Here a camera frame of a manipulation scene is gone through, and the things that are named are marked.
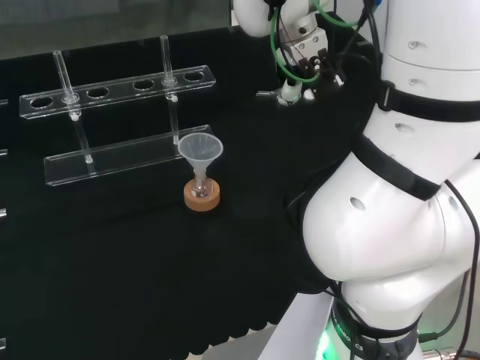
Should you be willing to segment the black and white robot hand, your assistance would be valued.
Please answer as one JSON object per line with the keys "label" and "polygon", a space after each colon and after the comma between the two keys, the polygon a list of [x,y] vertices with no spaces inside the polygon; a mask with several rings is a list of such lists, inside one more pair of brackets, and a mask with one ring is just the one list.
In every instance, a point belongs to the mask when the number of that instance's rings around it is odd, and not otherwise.
{"label": "black and white robot hand", "polygon": [[289,107],[298,103],[300,100],[307,103],[314,102],[316,100],[314,91],[309,88],[304,90],[301,82],[286,79],[277,96],[277,102],[281,106]]}

